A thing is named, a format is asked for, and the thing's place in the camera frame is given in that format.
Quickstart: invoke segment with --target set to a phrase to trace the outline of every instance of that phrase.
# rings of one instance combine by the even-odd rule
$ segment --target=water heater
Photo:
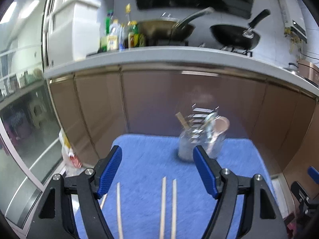
[[[297,0],[279,0],[286,32],[292,32],[307,43],[305,22]]]

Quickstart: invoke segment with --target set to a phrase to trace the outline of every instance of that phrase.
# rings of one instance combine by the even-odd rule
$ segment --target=wok
[[[270,15],[270,10],[263,10],[248,24],[248,28],[222,24],[213,25],[210,30],[217,41],[225,47],[251,50],[258,45],[260,40],[260,36],[253,29],[268,15]]]
[[[186,17],[184,20],[179,20],[169,17],[161,17],[156,20],[146,20],[138,22],[138,30],[144,34],[146,38],[152,40],[170,39],[173,41],[183,41],[188,38],[195,26],[189,24],[192,20],[213,13],[214,9],[208,7]]]

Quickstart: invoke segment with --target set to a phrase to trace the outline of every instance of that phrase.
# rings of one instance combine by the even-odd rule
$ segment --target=metal screw
[[[85,170],[86,175],[91,175],[93,172],[94,172],[94,170],[92,168],[88,168]]]
[[[225,175],[228,175],[228,174],[230,174],[230,169],[224,168],[224,169],[221,170],[221,172],[222,172],[223,174],[225,174]]]
[[[255,179],[258,181],[261,181],[263,179],[263,177],[260,174],[256,174]]]
[[[57,181],[57,180],[59,180],[60,179],[60,177],[61,177],[61,175],[60,174],[58,174],[58,173],[56,173],[55,175],[53,175],[53,179],[55,180],[55,181]]]

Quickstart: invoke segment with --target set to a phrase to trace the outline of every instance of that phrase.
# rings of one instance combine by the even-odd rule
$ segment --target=blue gripper pad
[[[308,168],[308,175],[314,180],[315,183],[319,184],[319,172],[312,166]]]
[[[108,156],[98,161],[95,166],[95,186],[96,194],[100,199],[108,192],[114,176],[122,161],[122,149],[119,146],[113,146]]]
[[[196,165],[196,168],[199,172],[199,175],[202,179],[202,182],[204,183],[204,186],[206,188],[206,191],[208,194],[212,195],[213,198],[218,197],[218,190],[216,185],[216,177],[213,174],[212,170],[208,166],[207,161],[204,159],[201,151],[198,147],[195,147],[193,150],[193,159]]]

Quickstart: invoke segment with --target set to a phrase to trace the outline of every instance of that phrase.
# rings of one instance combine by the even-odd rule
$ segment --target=wooden chopstick
[[[178,112],[175,114],[175,116],[178,118],[178,120],[180,121],[181,125],[186,129],[186,130],[189,130],[190,127],[189,125],[187,124],[186,120],[184,119],[183,115]]]
[[[177,222],[177,181],[173,180],[172,190],[172,227],[171,227],[171,239],[176,238],[176,222]]]
[[[117,212],[117,227],[119,231],[119,239],[123,239],[123,227],[122,227],[122,216],[121,216],[121,192],[120,183],[116,186],[116,212]]]
[[[105,203],[106,198],[107,198],[107,193],[102,198],[102,202],[101,202],[101,205],[100,205],[101,209],[103,209],[103,207],[104,207],[104,203]]]
[[[166,209],[166,177],[162,178],[162,201],[160,210],[159,239],[164,239]]]

